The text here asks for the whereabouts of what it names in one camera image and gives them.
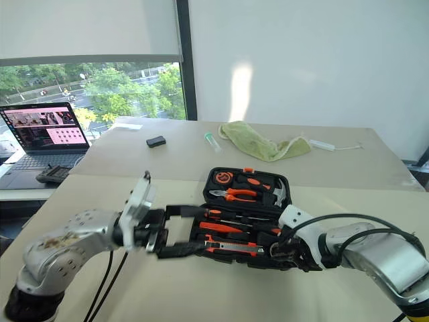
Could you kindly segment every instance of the beige table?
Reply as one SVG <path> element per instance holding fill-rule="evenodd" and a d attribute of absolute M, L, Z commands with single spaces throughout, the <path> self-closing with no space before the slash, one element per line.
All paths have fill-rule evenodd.
<path fill-rule="evenodd" d="M 37 236 L 85 209 L 120 210 L 135 178 L 71 175 L 45 203 L 0 259 L 0 302 L 7 300 L 21 268 L 22 249 Z M 155 207 L 200 204 L 203 182 L 157 180 Z M 313 214 L 360 212 L 415 231 L 429 247 L 429 194 L 292 186 L 292 200 Z M 326 227 L 350 221 L 325 221 Z M 191 220 L 170 223 L 169 242 L 186 240 Z M 115 256 L 113 270 L 122 252 Z M 57 321 L 82 321 L 107 265 L 99 254 L 66 291 Z M 256 270 L 196 256 L 156 260 L 130 255 L 96 321 L 392 321 L 399 314 L 385 295 L 356 270 L 325 272 Z"/>
<path fill-rule="evenodd" d="M 314 149 L 308 154 L 276 162 L 264 162 L 240 152 L 217 135 L 220 123 L 122 117 L 122 123 L 138 123 L 140 130 L 116 128 L 104 133 L 72 170 L 75 174 L 139 176 L 149 169 L 154 178 L 206 180 L 215 166 L 270 171 L 283 174 L 290 184 L 350 189 L 423 191 L 402 161 L 381 141 L 373 129 L 296 125 L 252 126 L 275 141 L 304 135 L 337 147 L 363 149 L 329 152 Z M 213 132 L 223 151 L 216 154 L 204 140 Z M 167 144 L 150 149 L 146 139 L 163 135 Z"/>

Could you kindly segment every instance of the black toolbox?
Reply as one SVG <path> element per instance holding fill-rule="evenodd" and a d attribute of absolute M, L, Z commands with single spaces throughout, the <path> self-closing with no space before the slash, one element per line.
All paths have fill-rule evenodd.
<path fill-rule="evenodd" d="M 190 242 L 210 242 L 214 247 L 196 255 L 252 268 L 295 267 L 269 255 L 270 246 L 279 240 L 278 219 L 292 203 L 284 176 L 251 168 L 213 168 L 203 195 L 206 203 L 201 207 L 207 211 L 195 217 Z"/>

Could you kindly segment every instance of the test tube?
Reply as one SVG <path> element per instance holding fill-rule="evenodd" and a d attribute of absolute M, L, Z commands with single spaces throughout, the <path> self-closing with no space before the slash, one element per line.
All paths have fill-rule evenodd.
<path fill-rule="evenodd" d="M 206 139 L 207 142 L 210 143 L 211 147 L 213 148 L 213 150 L 216 153 L 219 153 L 220 151 L 222 151 L 222 148 L 219 146 L 219 143 L 217 143 L 217 141 L 213 137 L 212 132 L 205 133 L 204 134 L 204 139 Z"/>

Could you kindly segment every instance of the green towel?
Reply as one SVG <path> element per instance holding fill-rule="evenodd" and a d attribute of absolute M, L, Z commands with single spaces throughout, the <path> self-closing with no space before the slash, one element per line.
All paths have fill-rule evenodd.
<path fill-rule="evenodd" d="M 276 144 L 263 138 L 243 121 L 222 124 L 219 126 L 219 136 L 230 139 L 240 151 L 267 162 L 292 158 L 311 151 L 310 144 L 301 136 Z"/>

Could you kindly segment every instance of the orange tape measure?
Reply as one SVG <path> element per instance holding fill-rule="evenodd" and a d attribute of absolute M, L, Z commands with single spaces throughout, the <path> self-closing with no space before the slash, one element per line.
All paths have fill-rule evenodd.
<path fill-rule="evenodd" d="M 219 184 L 229 184 L 232 181 L 233 176 L 232 172 L 220 172 L 216 174 L 215 179 Z"/>

